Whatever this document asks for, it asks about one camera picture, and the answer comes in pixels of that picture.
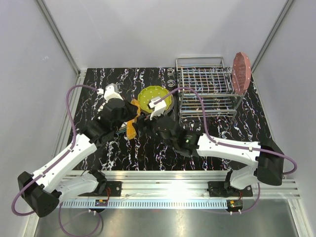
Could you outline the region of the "mint green plate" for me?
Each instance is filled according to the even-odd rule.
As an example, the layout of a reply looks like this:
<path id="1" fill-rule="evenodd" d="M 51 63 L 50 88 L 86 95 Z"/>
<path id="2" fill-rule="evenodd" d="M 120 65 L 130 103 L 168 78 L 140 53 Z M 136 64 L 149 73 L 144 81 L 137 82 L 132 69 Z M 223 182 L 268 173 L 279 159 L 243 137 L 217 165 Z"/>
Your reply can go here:
<path id="1" fill-rule="evenodd" d="M 116 134 L 121 134 L 121 133 L 125 133 L 127 131 L 127 126 L 121 127 Z"/>

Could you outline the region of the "orange dotted plate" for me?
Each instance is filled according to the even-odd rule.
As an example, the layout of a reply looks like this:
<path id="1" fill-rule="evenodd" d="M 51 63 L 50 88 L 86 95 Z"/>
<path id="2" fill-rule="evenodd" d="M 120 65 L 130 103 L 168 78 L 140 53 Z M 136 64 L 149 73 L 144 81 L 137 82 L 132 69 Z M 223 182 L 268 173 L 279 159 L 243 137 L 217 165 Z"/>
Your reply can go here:
<path id="1" fill-rule="evenodd" d="M 132 105 L 135 105 L 137 107 L 137 115 L 134 119 L 130 120 L 127 122 L 127 125 L 126 125 L 126 137 L 128 140 L 132 140 L 136 137 L 137 135 L 137 132 L 136 132 L 136 129 L 134 128 L 133 124 L 137 122 L 137 118 L 140 116 L 140 113 L 141 113 L 141 107 L 140 107 L 140 104 L 138 102 L 138 100 L 136 99 L 133 99 L 131 101 L 131 104 Z"/>

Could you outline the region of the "pink dotted plate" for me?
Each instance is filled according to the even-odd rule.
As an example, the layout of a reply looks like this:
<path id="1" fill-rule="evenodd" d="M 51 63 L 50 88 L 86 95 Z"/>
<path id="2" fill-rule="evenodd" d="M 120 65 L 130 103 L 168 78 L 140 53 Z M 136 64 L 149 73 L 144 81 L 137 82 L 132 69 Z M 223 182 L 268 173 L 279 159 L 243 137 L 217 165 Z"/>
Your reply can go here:
<path id="1" fill-rule="evenodd" d="M 243 52 L 238 52 L 235 55 L 232 69 L 232 82 L 235 93 L 243 95 L 248 90 L 250 79 L 251 65 L 249 57 Z"/>

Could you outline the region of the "white blue striped plate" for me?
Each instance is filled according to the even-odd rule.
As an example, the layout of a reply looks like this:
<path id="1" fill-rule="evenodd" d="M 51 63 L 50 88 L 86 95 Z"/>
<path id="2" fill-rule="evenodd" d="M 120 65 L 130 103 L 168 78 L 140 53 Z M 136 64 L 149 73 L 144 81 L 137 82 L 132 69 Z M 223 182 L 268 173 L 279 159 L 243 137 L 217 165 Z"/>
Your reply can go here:
<path id="1" fill-rule="evenodd" d="M 104 106 L 106 105 L 106 102 L 103 102 L 100 107 L 97 110 L 97 117 L 100 117 L 100 113 L 103 111 Z"/>

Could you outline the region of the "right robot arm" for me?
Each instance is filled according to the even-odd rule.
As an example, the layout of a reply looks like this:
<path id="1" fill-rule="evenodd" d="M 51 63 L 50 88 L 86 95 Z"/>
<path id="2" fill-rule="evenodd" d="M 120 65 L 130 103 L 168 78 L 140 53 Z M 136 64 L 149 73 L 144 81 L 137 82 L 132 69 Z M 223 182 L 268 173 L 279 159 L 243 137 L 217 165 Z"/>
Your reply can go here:
<path id="1" fill-rule="evenodd" d="M 238 197 L 244 189 L 256 183 L 282 184 L 284 159 L 274 141 L 265 146 L 259 142 L 208 137 L 206 133 L 184 130 L 168 116 L 140 116 L 132 126 L 137 135 L 156 136 L 184 157 L 216 157 L 244 164 L 241 169 L 228 171 L 224 181 L 208 183 L 208 191 L 213 197 Z"/>

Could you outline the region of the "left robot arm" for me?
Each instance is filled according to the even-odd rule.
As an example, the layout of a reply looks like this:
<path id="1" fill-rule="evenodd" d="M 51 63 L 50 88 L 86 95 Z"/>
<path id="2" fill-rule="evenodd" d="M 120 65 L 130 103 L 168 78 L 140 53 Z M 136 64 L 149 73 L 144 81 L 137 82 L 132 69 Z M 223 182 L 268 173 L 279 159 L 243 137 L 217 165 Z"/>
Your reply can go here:
<path id="1" fill-rule="evenodd" d="M 138 115 L 137 111 L 136 105 L 124 99 L 110 99 L 97 116 L 80 129 L 75 142 L 32 174 L 24 171 L 18 176 L 20 196 L 37 216 L 47 216 L 59 203 L 73 197 L 105 193 L 107 179 L 101 171 L 90 170 L 68 181 L 63 178 L 83 159 L 112 140 L 123 123 Z"/>

